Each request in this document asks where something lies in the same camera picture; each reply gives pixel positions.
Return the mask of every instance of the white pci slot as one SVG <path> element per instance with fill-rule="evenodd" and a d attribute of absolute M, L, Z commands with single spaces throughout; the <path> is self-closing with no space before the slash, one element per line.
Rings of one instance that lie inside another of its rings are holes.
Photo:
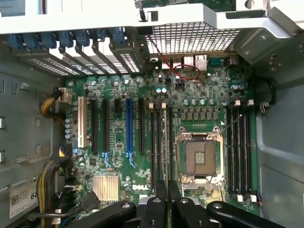
<path fill-rule="evenodd" d="M 84 148 L 87 146 L 87 104 L 86 97 L 78 97 L 78 147 Z"/>

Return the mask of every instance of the pci slot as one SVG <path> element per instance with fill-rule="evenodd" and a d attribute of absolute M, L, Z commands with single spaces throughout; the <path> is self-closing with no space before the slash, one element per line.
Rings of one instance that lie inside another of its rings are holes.
<path fill-rule="evenodd" d="M 104 114 L 104 152 L 110 151 L 110 102 L 103 100 L 103 114 Z"/>
<path fill-rule="evenodd" d="M 174 180 L 174 160 L 173 160 L 173 110 L 169 107 L 169 164 L 170 180 Z"/>
<path fill-rule="evenodd" d="M 92 129 L 92 152 L 98 154 L 99 150 L 99 113 L 98 113 L 98 101 L 93 100 L 91 102 L 91 129 Z"/>
<path fill-rule="evenodd" d="M 144 99 L 138 99 L 138 122 L 139 122 L 139 151 L 145 154 L 145 111 Z"/>
<path fill-rule="evenodd" d="M 227 124 L 226 126 L 230 126 L 231 124 L 231 112 L 230 109 L 226 109 L 226 121 Z M 232 161 L 232 128 L 229 127 L 227 129 L 227 184 L 228 184 L 228 191 L 231 193 L 234 188 L 234 183 L 233 183 L 233 161 Z"/>
<path fill-rule="evenodd" d="M 130 165 L 135 168 L 133 162 L 133 102 L 132 99 L 126 99 L 126 125 L 127 125 L 127 157 Z"/>
<path fill-rule="evenodd" d="M 157 175 L 156 180 L 162 180 L 162 115 L 161 109 L 156 109 L 156 160 L 157 160 Z"/>
<path fill-rule="evenodd" d="M 247 161 L 247 191 L 252 189 L 252 159 L 251 159 L 251 132 L 250 132 L 250 112 L 245 110 L 245 128 L 246 128 L 246 161 Z"/>
<path fill-rule="evenodd" d="M 233 109 L 232 110 L 232 120 L 236 120 L 238 118 L 238 110 Z M 240 164 L 239 164 L 239 127 L 238 127 L 238 121 L 234 122 L 232 125 L 233 130 L 233 160 L 234 160 L 234 192 L 236 194 L 239 193 L 240 190 Z"/>
<path fill-rule="evenodd" d="M 86 97 L 78 97 L 78 147 L 87 146 L 87 104 Z"/>
<path fill-rule="evenodd" d="M 244 109 L 240 109 L 239 114 L 242 115 L 238 120 L 239 124 L 239 151 L 240 151 L 240 170 L 241 170 L 241 192 L 245 195 L 246 185 L 247 185 L 247 177 L 246 177 L 246 129 L 244 123 Z"/>
<path fill-rule="evenodd" d="M 150 125 L 151 125 L 151 189 L 155 187 L 155 117 L 154 104 L 149 104 L 150 109 Z"/>

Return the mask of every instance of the red cable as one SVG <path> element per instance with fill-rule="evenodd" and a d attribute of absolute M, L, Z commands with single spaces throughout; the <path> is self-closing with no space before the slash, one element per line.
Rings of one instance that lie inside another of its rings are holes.
<path fill-rule="evenodd" d="M 192 65 L 187 65 L 187 64 L 179 64 L 177 66 L 175 66 L 174 68 L 170 66 L 170 64 L 168 63 L 168 61 L 165 59 L 165 57 L 163 56 L 163 54 L 161 53 L 161 51 L 158 49 L 157 45 L 154 43 L 154 41 L 152 40 L 151 36 L 148 35 L 148 38 L 150 40 L 150 42 L 153 44 L 153 46 L 156 48 L 158 54 L 161 56 L 162 60 L 164 61 L 164 63 L 169 67 L 170 72 L 168 73 L 168 76 L 170 75 L 171 72 L 173 72 L 176 76 L 179 76 L 180 78 L 184 79 L 184 80 L 196 80 L 199 78 L 200 76 L 200 70 L 196 67 L 196 66 L 192 66 Z M 175 69 L 177 67 L 192 67 L 193 69 L 197 70 L 198 75 L 194 78 L 190 78 L 190 77 L 184 77 L 181 74 L 175 72 Z"/>

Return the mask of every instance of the mounting hole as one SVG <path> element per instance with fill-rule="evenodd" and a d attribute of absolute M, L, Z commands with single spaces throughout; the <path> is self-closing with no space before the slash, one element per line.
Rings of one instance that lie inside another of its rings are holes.
<path fill-rule="evenodd" d="M 245 7 L 249 10 L 254 8 L 254 6 L 255 6 L 255 2 L 253 0 L 247 0 L 245 2 Z"/>

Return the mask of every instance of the green circuit board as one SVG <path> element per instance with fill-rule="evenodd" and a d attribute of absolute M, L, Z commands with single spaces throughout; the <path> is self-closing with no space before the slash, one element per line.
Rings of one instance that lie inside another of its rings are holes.
<path fill-rule="evenodd" d="M 203 3 L 215 12 L 229 12 L 236 10 L 235 0 L 142 0 L 142 6 L 145 8 L 188 3 Z"/>
<path fill-rule="evenodd" d="M 188 68 L 179 69 L 178 72 L 182 76 L 196 76 L 197 72 L 193 72 Z M 135 204 L 141 198 L 153 196 L 152 190 L 152 129 L 149 104 L 155 106 L 165 102 L 168 107 L 172 108 L 172 134 L 173 137 L 178 136 L 179 130 L 186 129 L 192 133 L 209 133 L 214 127 L 224 130 L 227 127 L 227 105 L 233 106 L 233 102 L 239 99 L 241 102 L 247 102 L 248 99 L 254 99 L 254 92 L 248 85 L 247 79 L 251 76 L 251 69 L 246 63 L 237 66 L 228 66 L 224 57 L 209 58 L 207 72 L 201 73 L 199 80 L 185 80 L 183 88 L 176 85 L 175 75 L 168 74 L 168 71 L 153 72 L 150 75 L 123 75 L 123 76 L 89 76 L 89 77 L 72 77 L 67 79 L 66 86 L 73 90 L 73 105 L 71 105 L 66 116 L 71 118 L 72 138 L 68 142 L 72 142 L 74 147 L 77 141 L 77 98 L 84 96 L 87 98 L 87 135 L 88 146 L 77 149 L 73 154 L 74 167 L 77 172 L 72 175 L 77 179 L 77 188 L 79 196 L 86 192 L 94 190 L 94 176 L 108 177 L 115 176 L 118 180 L 118 186 L 113 191 L 118 191 L 118 200 L 130 200 Z M 242 85 L 241 90 L 234 90 L 233 86 Z M 140 123 L 139 123 L 139 104 L 138 100 L 144 99 L 144 150 L 140 148 Z M 121 101 L 121 113 L 117 114 L 115 99 Z M 135 168 L 131 165 L 127 152 L 127 108 L 126 99 L 131 99 L 133 109 L 133 162 Z M 109 129 L 105 132 L 105 116 L 103 113 L 103 101 L 109 102 L 109 116 L 107 118 Z M 92 112 L 90 105 L 92 101 L 98 103 L 98 153 L 93 152 L 90 135 L 92 134 Z M 254 109 L 250 109 L 250 141 L 251 141 L 251 164 L 252 164 L 252 190 L 257 189 L 257 149 L 256 149 L 256 122 Z M 161 141 L 164 128 L 161 127 Z M 224 200 L 235 206 L 243 208 L 254 214 L 258 214 L 257 203 L 250 200 L 237 202 L 228 193 L 227 186 L 227 150 L 228 143 L 226 139 L 226 131 L 221 132 L 224 139 L 222 144 L 224 160 L 224 176 L 221 188 L 214 185 L 211 189 L 198 187 L 197 189 L 186 189 L 184 195 L 194 197 L 199 200 L 202 206 L 206 206 L 214 200 Z M 105 158 L 104 144 L 105 140 L 109 142 L 109 150 Z M 180 150 L 174 151 L 174 178 L 179 182 L 180 172 L 185 172 L 185 142 L 181 143 Z M 215 144 L 215 161 L 216 173 L 219 173 L 221 166 L 220 159 L 220 143 Z M 161 151 L 164 151 L 164 143 L 161 145 Z M 179 153 L 180 159 L 177 160 L 176 155 Z M 105 200 L 104 205 L 109 205 L 114 200 Z"/>

